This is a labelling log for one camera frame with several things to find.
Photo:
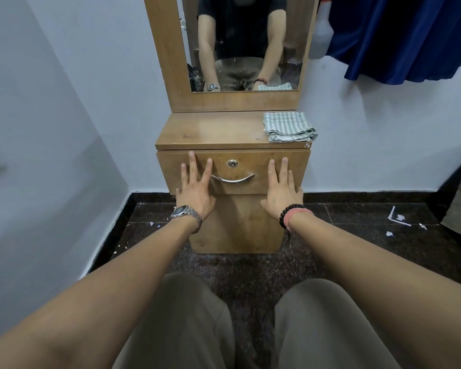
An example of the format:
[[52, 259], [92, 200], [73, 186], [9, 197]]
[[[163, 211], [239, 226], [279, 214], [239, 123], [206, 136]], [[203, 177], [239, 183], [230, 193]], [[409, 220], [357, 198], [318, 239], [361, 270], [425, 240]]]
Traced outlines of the pink wrist thread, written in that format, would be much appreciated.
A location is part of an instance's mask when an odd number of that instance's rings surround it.
[[291, 208], [284, 214], [283, 225], [289, 232], [296, 231], [304, 222], [308, 223], [314, 217], [313, 212], [306, 208]]

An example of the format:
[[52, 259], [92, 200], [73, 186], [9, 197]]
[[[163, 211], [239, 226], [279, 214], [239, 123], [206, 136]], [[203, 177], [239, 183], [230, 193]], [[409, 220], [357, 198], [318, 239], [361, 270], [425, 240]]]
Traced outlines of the person's right hand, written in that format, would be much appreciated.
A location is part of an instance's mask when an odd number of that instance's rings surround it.
[[274, 159], [269, 161], [268, 165], [268, 192], [264, 200], [272, 207], [272, 218], [280, 220], [283, 211], [291, 205], [303, 204], [303, 202], [295, 201], [295, 179], [292, 170], [289, 169], [289, 185], [280, 185], [280, 170], [276, 170], [276, 162]]

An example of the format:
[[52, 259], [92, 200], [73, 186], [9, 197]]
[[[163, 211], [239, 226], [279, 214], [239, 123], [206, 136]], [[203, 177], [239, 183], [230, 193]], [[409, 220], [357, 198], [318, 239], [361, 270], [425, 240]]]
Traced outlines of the blue satin cloth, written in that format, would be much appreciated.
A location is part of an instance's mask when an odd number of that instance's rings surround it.
[[346, 80], [448, 80], [461, 67], [461, 0], [332, 0], [329, 23]]

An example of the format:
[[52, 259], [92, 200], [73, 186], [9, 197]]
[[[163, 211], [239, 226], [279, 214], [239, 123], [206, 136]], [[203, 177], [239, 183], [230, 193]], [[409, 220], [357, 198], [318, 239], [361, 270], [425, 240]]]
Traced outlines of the folded checked cloth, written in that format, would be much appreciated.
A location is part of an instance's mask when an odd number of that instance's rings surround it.
[[301, 111], [265, 112], [263, 122], [269, 142], [313, 142], [318, 137], [317, 130]]

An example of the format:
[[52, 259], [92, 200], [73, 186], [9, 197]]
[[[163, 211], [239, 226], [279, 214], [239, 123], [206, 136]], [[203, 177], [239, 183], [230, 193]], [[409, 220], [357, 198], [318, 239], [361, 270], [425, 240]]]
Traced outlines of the dressing table mirror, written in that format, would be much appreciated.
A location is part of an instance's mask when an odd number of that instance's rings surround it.
[[298, 90], [319, 0], [177, 0], [191, 92]]

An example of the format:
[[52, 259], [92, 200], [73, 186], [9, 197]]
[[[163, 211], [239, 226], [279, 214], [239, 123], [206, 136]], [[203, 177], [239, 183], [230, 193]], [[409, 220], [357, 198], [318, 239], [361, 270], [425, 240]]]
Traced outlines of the person's right forearm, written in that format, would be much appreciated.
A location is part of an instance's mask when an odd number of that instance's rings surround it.
[[461, 369], [461, 284], [317, 217], [294, 232], [419, 368]]

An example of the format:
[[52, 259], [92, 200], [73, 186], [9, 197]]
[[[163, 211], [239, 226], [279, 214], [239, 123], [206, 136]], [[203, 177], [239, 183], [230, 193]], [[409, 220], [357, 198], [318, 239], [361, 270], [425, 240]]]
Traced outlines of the person's left hand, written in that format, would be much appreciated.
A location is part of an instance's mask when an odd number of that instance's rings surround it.
[[209, 199], [209, 182], [212, 175], [213, 161], [211, 158], [207, 159], [203, 173], [198, 172], [198, 182], [196, 184], [188, 184], [189, 182], [189, 161], [182, 163], [180, 167], [181, 172], [181, 188], [176, 190], [176, 204], [177, 206], [189, 205], [196, 210], [205, 221], [211, 211], [208, 207]]

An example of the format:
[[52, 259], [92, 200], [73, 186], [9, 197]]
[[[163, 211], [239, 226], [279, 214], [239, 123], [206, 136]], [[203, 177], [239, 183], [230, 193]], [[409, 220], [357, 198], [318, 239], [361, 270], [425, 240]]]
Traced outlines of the wooden dressing table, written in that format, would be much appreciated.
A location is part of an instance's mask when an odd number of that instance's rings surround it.
[[[155, 143], [171, 194], [181, 187], [180, 167], [188, 162], [191, 150], [311, 148], [312, 142], [269, 142], [263, 114], [297, 111], [315, 20], [298, 90], [193, 93], [177, 0], [144, 3], [172, 111]], [[260, 206], [266, 193], [210, 193], [216, 205], [199, 232], [190, 236], [193, 250], [204, 254], [276, 253], [285, 229]]]

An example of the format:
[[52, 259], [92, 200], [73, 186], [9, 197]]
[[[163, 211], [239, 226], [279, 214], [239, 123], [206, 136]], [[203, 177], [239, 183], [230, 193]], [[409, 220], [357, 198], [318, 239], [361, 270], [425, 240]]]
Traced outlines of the grey trousers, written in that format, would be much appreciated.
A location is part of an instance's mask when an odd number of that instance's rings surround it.
[[[326, 279], [275, 306], [271, 369], [401, 369], [361, 309]], [[112, 369], [257, 369], [238, 347], [227, 304], [196, 277], [164, 276]]]

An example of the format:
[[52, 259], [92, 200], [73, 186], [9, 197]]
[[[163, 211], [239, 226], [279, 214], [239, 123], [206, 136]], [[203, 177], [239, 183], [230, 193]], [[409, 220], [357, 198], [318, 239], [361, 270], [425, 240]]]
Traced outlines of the large white paper scrap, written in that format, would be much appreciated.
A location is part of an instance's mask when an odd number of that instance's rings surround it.
[[396, 209], [396, 206], [393, 205], [387, 219], [393, 223], [411, 227], [412, 225], [410, 223], [405, 222], [405, 217], [403, 215], [397, 215], [396, 218], [394, 217], [395, 209]]

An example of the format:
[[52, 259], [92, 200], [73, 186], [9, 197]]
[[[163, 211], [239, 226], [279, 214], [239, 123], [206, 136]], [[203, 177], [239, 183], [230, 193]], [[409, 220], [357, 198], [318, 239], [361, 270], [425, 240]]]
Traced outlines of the silver metal wristwatch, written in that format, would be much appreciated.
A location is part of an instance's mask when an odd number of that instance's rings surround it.
[[199, 215], [199, 213], [196, 210], [194, 210], [191, 206], [184, 205], [184, 206], [175, 207], [172, 214], [170, 215], [170, 219], [172, 220], [172, 219], [176, 219], [176, 218], [180, 218], [184, 216], [189, 216], [197, 220], [197, 229], [195, 229], [192, 232], [192, 234], [198, 233], [202, 226], [203, 220], [201, 216]]

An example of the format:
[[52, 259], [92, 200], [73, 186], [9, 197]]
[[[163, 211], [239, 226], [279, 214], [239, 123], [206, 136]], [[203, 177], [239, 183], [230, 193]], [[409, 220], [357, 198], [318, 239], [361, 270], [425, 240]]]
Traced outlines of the person's left forearm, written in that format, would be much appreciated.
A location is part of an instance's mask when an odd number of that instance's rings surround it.
[[0, 369], [114, 364], [197, 220], [172, 219], [0, 336]]

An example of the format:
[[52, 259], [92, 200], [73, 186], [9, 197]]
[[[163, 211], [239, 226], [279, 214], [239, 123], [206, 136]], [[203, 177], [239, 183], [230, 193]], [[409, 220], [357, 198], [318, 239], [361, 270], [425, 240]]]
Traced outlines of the wooden drawer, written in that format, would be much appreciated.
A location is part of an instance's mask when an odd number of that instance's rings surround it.
[[[207, 159], [213, 161], [212, 174], [225, 179], [240, 179], [252, 173], [256, 175], [239, 184], [226, 184], [212, 177], [209, 182], [211, 194], [265, 194], [268, 190], [268, 165], [276, 162], [279, 172], [284, 157], [289, 160], [289, 169], [294, 174], [296, 186], [300, 186], [311, 154], [309, 148], [269, 148], [269, 149], [200, 149], [194, 150], [198, 172], [203, 173]], [[235, 159], [239, 166], [227, 167], [227, 161]]]

